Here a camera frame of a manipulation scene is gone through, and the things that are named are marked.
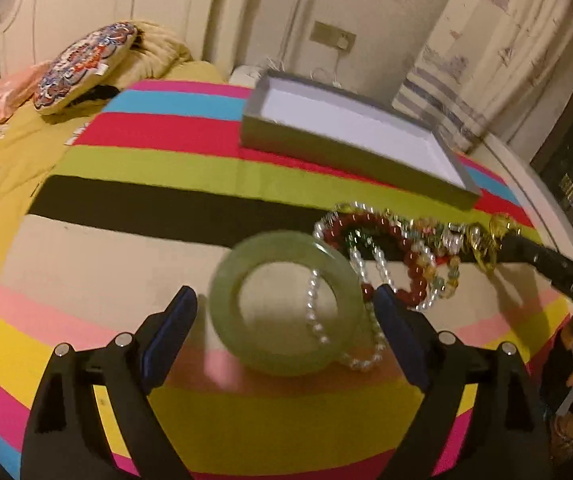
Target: silver screw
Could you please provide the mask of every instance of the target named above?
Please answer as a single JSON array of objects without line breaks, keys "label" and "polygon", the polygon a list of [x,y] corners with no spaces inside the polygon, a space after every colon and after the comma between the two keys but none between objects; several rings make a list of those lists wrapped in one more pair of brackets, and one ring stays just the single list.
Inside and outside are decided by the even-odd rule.
[{"label": "silver screw", "polygon": [[452,332],[444,331],[438,334],[438,340],[444,345],[452,345],[457,341],[457,338]]},{"label": "silver screw", "polygon": [[511,341],[505,341],[502,343],[500,348],[502,348],[502,351],[506,355],[514,355],[518,353],[518,348]]},{"label": "silver screw", "polygon": [[58,357],[62,357],[63,355],[67,355],[71,347],[68,343],[60,343],[58,346],[55,347],[54,353]]},{"label": "silver screw", "polygon": [[129,332],[122,332],[116,336],[116,345],[120,348],[130,345],[131,341],[133,341],[133,336]]}]

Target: patterned pillow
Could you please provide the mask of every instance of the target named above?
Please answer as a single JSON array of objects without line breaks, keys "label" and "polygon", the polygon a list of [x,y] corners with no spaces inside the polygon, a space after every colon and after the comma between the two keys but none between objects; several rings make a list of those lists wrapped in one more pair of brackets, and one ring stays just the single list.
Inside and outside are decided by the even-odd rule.
[{"label": "patterned pillow", "polygon": [[60,112],[100,83],[126,56],[138,30],[118,22],[93,31],[54,59],[38,84],[33,104],[42,115]]}]

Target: curtain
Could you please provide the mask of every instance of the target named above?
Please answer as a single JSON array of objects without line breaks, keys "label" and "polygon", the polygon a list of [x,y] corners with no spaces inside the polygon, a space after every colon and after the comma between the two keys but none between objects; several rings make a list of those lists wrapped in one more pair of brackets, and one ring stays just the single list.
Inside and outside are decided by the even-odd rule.
[{"label": "curtain", "polygon": [[469,151],[540,89],[573,37],[573,0],[449,0],[393,107]]}]

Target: wall outlet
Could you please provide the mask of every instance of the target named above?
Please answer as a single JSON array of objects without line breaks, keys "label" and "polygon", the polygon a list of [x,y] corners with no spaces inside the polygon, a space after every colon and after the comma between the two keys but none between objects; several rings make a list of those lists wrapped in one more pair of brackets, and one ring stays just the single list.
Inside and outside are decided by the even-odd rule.
[{"label": "wall outlet", "polygon": [[356,35],[353,32],[323,22],[315,22],[309,39],[347,54],[351,52],[353,44],[356,43]]}]

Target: yellow bed sheet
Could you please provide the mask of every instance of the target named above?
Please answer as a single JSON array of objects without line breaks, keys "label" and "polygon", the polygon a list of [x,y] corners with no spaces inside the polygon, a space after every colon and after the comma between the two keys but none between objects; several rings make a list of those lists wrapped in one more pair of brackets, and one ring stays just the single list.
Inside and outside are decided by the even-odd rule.
[{"label": "yellow bed sheet", "polygon": [[[172,66],[164,78],[224,82],[217,69],[204,61]],[[102,105],[92,105],[48,122],[28,102],[0,126],[0,271],[32,197],[84,125],[101,109]]]}]

